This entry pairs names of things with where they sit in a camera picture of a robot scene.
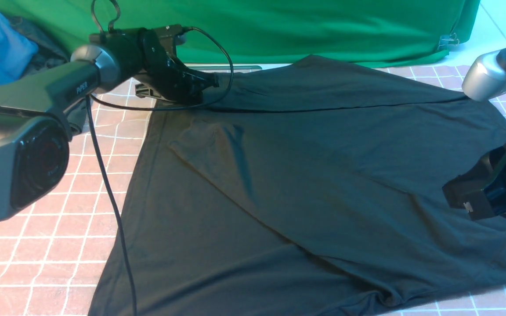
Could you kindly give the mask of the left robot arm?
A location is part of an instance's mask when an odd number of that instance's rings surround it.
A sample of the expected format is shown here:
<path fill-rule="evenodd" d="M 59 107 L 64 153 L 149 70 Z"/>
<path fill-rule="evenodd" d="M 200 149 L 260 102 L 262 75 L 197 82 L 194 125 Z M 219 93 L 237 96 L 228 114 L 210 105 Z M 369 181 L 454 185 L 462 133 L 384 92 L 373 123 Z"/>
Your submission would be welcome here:
<path fill-rule="evenodd" d="M 72 140 L 68 112 L 92 93 L 133 77 L 166 101 L 200 106 L 203 90 L 219 80 L 177 58 L 189 31 L 169 25 L 93 34 L 69 63 L 0 86 L 0 222 L 60 182 Z"/>

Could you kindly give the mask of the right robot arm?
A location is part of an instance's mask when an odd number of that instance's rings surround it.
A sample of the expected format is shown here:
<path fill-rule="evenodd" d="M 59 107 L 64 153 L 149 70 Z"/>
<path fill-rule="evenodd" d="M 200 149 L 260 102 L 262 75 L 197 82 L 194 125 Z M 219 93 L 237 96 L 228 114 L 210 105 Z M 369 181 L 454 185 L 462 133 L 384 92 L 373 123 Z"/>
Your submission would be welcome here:
<path fill-rule="evenodd" d="M 506 94 L 506 48 L 476 58 L 462 90 L 474 101 Z M 506 217 L 506 144 L 481 156 L 473 168 L 442 190 L 448 204 L 466 210 L 473 221 Z"/>

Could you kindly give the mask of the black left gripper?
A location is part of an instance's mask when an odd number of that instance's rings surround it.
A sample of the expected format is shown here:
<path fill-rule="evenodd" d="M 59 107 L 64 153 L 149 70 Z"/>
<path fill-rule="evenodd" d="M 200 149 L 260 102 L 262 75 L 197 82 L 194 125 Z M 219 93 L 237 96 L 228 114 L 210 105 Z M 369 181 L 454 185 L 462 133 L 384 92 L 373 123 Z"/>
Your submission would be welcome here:
<path fill-rule="evenodd" d="M 182 105 L 201 102 L 201 91 L 219 87 L 217 74 L 191 70 L 176 56 L 176 50 L 165 50 L 152 29 L 132 28 L 104 34 L 90 34 L 90 44 L 108 53 L 112 68 L 99 75 L 96 93 L 114 90 L 129 78 L 136 78 L 135 96 L 153 98 Z"/>

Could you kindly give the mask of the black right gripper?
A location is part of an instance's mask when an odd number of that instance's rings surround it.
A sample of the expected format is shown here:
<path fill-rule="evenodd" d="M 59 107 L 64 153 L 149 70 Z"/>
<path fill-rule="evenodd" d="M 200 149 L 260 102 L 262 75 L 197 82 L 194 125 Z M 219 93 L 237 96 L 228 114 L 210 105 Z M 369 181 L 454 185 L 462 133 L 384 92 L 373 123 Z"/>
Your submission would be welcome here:
<path fill-rule="evenodd" d="M 506 217 L 506 144 L 481 156 L 442 191 L 451 208 L 466 210 L 473 221 Z"/>

